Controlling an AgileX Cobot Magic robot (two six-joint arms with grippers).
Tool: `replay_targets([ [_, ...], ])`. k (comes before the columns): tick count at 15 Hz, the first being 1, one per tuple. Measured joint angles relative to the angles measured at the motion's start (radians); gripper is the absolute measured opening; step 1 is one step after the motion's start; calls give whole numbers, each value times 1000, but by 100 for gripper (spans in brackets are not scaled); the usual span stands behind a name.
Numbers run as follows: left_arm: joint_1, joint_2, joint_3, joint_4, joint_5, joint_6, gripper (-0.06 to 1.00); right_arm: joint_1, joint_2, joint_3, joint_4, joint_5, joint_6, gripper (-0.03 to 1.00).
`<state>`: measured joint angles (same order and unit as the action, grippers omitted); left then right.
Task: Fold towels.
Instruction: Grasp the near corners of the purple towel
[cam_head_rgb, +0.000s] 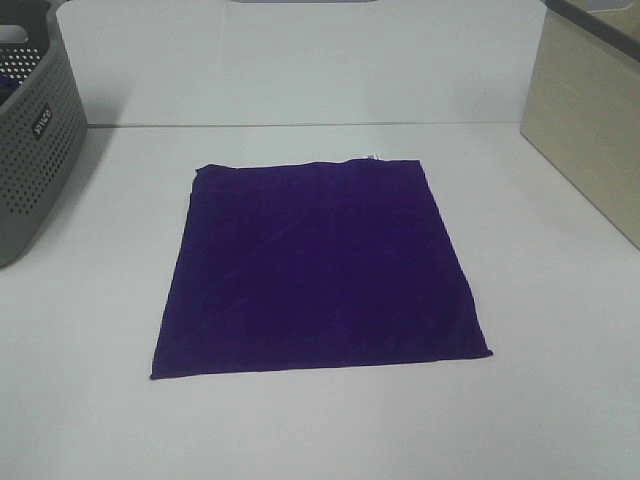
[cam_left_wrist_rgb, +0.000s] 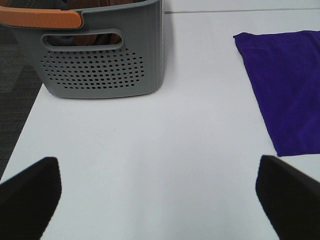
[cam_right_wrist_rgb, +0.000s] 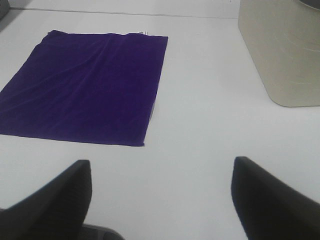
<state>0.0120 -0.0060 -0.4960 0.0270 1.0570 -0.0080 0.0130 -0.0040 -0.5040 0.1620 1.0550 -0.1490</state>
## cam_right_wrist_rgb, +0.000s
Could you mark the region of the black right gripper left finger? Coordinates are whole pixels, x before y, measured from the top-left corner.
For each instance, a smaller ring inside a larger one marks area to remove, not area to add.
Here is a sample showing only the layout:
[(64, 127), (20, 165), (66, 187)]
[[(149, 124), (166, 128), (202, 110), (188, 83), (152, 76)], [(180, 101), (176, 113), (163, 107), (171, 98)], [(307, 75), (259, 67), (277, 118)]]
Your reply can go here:
[(89, 160), (77, 160), (45, 186), (1, 211), (2, 240), (76, 240), (92, 198)]

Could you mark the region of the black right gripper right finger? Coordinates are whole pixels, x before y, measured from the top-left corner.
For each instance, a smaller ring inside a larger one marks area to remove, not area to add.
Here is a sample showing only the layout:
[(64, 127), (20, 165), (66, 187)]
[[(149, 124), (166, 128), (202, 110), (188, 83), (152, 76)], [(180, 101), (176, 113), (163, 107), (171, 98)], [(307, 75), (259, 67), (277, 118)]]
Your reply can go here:
[(247, 157), (234, 160), (231, 197), (249, 240), (318, 240), (320, 205)]

